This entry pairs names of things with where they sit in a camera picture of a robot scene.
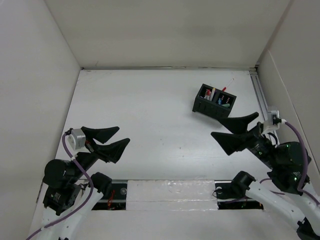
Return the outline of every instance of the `white wall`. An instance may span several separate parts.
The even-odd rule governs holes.
[[[314,157],[309,172],[320,192],[319,10],[319,0],[293,1],[258,74],[268,104],[305,134]],[[282,141],[296,139],[286,127],[278,134]]]
[[[27,237],[80,71],[43,0],[0,0],[0,233]]]
[[[45,0],[82,67],[254,67],[290,0]]]

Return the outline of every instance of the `black box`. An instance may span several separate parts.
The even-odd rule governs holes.
[[[207,90],[212,91],[213,87],[202,84],[198,94],[195,97],[192,112],[199,112],[214,119],[227,118],[235,104],[237,97],[225,91],[215,89],[213,99],[210,101],[204,98]]]

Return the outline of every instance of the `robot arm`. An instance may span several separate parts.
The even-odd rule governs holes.
[[[43,182],[48,185],[43,204],[43,227],[31,234],[30,240],[38,234],[38,240],[74,240],[75,234],[93,206],[110,192],[112,179],[97,172],[91,177],[87,170],[98,160],[116,163],[126,146],[129,138],[111,143],[106,143],[116,132],[118,127],[91,129],[82,127],[70,129],[62,137],[63,147],[71,161],[53,159],[45,167]],[[72,156],[66,146],[65,136],[74,150],[87,148],[89,152],[78,152]],[[80,201],[75,204],[81,187],[76,184],[82,175],[89,180],[89,185],[84,191]]]
[[[220,118],[218,121],[232,134],[212,132],[211,135],[228,155],[244,149],[254,154],[271,169],[267,174],[273,184],[291,198],[297,207],[268,191],[257,183],[254,177],[243,171],[232,180],[226,192],[233,192],[239,198],[250,197],[279,213],[296,230],[300,239],[320,240],[320,202],[307,175],[311,158],[302,138],[292,125],[279,118],[277,112],[273,114],[271,123],[258,122],[251,130],[247,130],[248,124],[258,115],[255,112],[245,117]],[[296,133],[299,142],[274,146],[264,137],[265,133],[278,128],[280,123],[288,125]]]

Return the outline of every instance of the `red pen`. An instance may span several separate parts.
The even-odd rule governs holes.
[[[234,80],[235,80],[235,79],[232,78],[232,80],[222,89],[222,92],[224,92],[224,91],[227,89],[227,87],[229,87],[230,84],[231,84]]]

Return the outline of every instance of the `white table surface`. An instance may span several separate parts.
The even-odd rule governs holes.
[[[129,180],[126,210],[93,210],[76,240],[298,240],[276,212],[218,210],[213,180]],[[43,215],[44,187],[30,233]]]
[[[98,161],[89,174],[99,171],[113,179],[195,181],[183,186],[180,181],[177,185],[129,181],[128,209],[92,211],[76,240],[298,239],[294,230],[268,210],[217,210],[212,180],[231,180],[241,170],[262,179],[268,171],[249,151],[227,156],[210,133],[228,131],[214,119],[192,112],[202,83],[222,89],[231,79],[234,82],[227,92],[237,99],[230,117],[255,111],[261,115],[248,71],[80,72],[64,129],[119,126],[109,142],[131,139],[117,164]],[[68,159],[61,144],[56,157]],[[200,179],[209,180],[202,184]],[[41,190],[30,233],[41,226],[46,189]]]
[[[262,179],[268,171],[263,163],[247,150],[227,156],[210,133],[228,130],[192,112],[203,83],[222,89],[232,79],[226,91],[237,98],[230,117],[257,111],[260,116],[250,126],[263,122],[248,71],[82,70],[64,130],[119,126],[108,143],[131,139],[117,164],[99,160],[89,174],[99,171],[125,180],[229,180],[243,170]],[[68,159],[61,143],[56,157]]]

